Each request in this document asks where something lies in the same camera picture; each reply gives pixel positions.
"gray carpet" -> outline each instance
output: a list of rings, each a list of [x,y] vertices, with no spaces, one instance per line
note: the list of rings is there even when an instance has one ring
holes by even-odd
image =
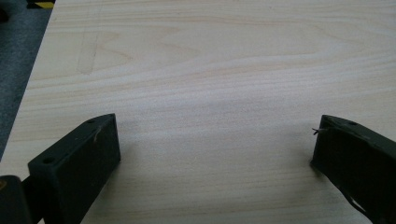
[[[9,20],[0,23],[0,159],[20,107],[51,9],[27,9],[23,0],[0,0]]]

